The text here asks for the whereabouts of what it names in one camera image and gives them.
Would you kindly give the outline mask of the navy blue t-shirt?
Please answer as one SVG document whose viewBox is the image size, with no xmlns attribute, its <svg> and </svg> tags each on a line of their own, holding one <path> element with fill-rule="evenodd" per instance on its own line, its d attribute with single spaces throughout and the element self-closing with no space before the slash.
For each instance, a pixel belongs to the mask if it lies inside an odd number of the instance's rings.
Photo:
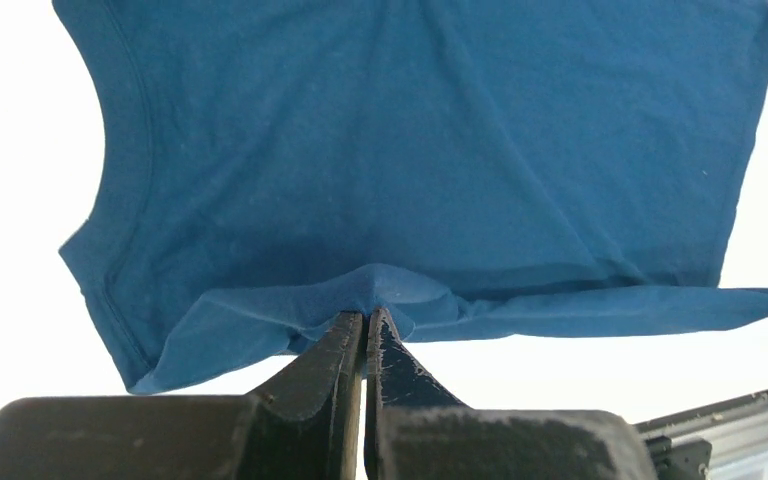
<svg viewBox="0 0 768 480">
<path fill-rule="evenodd" d="M 132 394 L 408 342 L 723 331 L 767 1 L 57 1 L 103 115 L 61 247 Z"/>
</svg>

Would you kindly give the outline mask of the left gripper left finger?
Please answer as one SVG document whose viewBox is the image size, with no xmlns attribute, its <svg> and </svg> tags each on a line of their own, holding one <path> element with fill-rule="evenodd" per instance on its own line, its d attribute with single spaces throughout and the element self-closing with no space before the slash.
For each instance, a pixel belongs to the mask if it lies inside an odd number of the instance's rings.
<svg viewBox="0 0 768 480">
<path fill-rule="evenodd" d="M 356 477 L 365 319 L 342 312 L 309 350 L 244 396 L 240 479 Z"/>
</svg>

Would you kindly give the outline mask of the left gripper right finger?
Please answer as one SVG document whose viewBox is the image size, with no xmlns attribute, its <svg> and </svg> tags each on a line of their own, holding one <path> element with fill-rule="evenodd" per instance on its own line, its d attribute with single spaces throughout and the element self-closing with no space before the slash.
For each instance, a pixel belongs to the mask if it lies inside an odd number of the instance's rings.
<svg viewBox="0 0 768 480">
<path fill-rule="evenodd" d="M 370 479 L 454 479 L 471 408 L 403 344 L 390 311 L 371 314 L 366 347 L 365 471 Z"/>
</svg>

